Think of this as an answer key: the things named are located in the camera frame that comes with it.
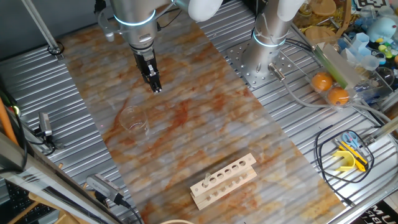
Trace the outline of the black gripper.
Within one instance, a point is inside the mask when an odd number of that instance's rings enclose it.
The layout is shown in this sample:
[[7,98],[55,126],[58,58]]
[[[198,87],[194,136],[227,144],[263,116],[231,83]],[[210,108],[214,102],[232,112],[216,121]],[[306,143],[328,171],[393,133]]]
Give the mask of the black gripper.
[[150,85],[154,93],[160,93],[162,86],[160,84],[159,72],[155,71],[154,62],[155,53],[153,47],[146,49],[132,48],[138,69],[142,73],[144,81]]

